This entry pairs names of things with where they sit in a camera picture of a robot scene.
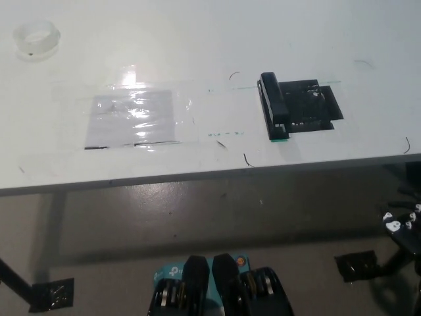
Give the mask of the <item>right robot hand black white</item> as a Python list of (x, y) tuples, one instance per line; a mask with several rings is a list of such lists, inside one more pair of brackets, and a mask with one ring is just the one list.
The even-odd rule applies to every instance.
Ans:
[[(394, 215), (392, 209), (409, 212)], [(420, 257), (420, 204), (410, 201), (390, 201), (382, 216), (382, 224), (391, 239), (415, 258)]]

